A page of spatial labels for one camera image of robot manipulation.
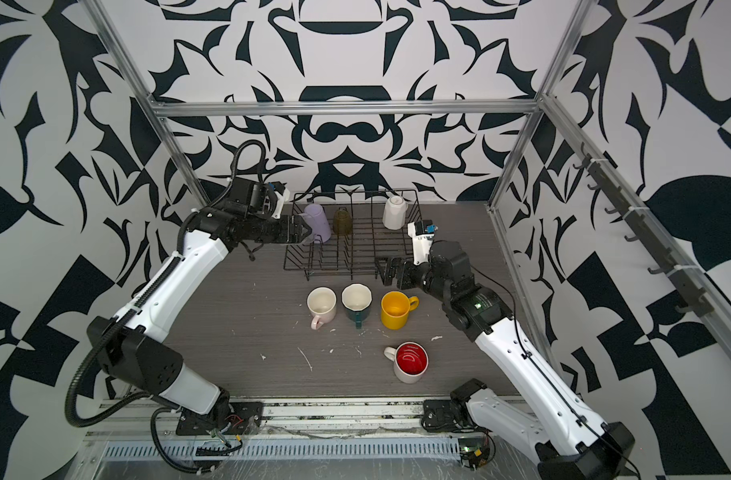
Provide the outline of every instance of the yellow mug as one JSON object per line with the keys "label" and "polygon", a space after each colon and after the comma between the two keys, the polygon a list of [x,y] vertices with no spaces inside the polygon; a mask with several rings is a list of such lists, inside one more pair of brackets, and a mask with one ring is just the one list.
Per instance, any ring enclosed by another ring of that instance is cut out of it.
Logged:
{"label": "yellow mug", "polygon": [[399,330],[409,321],[409,312],[417,306],[417,296],[408,298],[402,292],[387,293],[381,298],[381,323],[390,330]]}

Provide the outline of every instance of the wooden table surface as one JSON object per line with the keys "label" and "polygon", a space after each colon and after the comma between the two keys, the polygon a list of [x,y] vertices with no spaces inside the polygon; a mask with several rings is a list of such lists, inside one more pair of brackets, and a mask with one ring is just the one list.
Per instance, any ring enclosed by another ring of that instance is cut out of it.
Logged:
{"label": "wooden table surface", "polygon": [[[491,219],[482,203],[426,204],[422,216],[438,226],[436,240],[456,240],[471,263],[514,292]],[[496,364],[456,330],[439,301],[419,291],[408,324],[389,330],[379,318],[381,297],[394,286],[373,276],[313,276],[283,270],[284,246],[267,245],[251,262],[235,249],[213,269],[178,315],[165,343],[184,362],[234,396],[430,396],[447,395],[470,378],[501,395],[516,393]],[[510,297],[477,275],[476,281]],[[373,303],[362,330],[344,314],[341,291],[350,283],[371,289]],[[337,295],[338,313],[321,330],[310,328],[306,297],[318,286]],[[413,385],[400,382],[383,351],[420,343],[429,368]]]}

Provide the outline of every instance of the red mug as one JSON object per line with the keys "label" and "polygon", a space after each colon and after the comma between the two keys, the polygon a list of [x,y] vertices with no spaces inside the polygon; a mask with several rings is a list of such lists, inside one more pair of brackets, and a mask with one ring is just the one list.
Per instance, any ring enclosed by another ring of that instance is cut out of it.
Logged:
{"label": "red mug", "polygon": [[418,382],[429,366],[427,351],[416,342],[403,343],[397,349],[388,346],[384,356],[392,361],[395,375],[404,383]]}

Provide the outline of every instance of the mug handle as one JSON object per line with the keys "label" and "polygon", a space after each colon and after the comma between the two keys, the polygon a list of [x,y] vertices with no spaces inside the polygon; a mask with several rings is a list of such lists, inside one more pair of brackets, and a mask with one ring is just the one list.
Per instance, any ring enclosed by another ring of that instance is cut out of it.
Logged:
{"label": "mug handle", "polygon": [[392,347],[388,346],[384,349],[384,356],[387,357],[392,362],[395,360],[395,355],[397,355],[398,351],[397,349],[393,349]]}

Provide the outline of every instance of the black and white patterned wall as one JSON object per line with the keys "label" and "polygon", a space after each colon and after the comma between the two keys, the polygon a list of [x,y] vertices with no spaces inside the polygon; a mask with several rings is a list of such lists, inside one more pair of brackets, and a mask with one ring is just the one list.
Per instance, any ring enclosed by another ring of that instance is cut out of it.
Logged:
{"label": "black and white patterned wall", "polygon": [[158,100],[533,98],[576,0],[111,0]]}
{"label": "black and white patterned wall", "polygon": [[[157,100],[230,102],[533,98],[576,0],[104,3]],[[422,200],[487,200],[522,115],[179,123],[208,191],[226,183],[230,149],[257,138],[292,191],[415,187]]]}
{"label": "black and white patterned wall", "polygon": [[[488,200],[523,114],[299,115],[172,118],[170,126],[210,197],[223,190],[234,150],[267,149],[264,179],[292,191],[415,188],[422,201]],[[238,172],[256,179],[259,150]]]}
{"label": "black and white patterned wall", "polygon": [[[66,472],[86,327],[155,274],[194,206],[82,6],[0,0],[0,479]],[[83,415],[108,395],[96,374]]]}
{"label": "black and white patterned wall", "polygon": [[[731,301],[731,1],[601,0],[557,98]],[[731,475],[731,362],[578,163],[542,121],[499,204],[563,378],[643,478]]]}

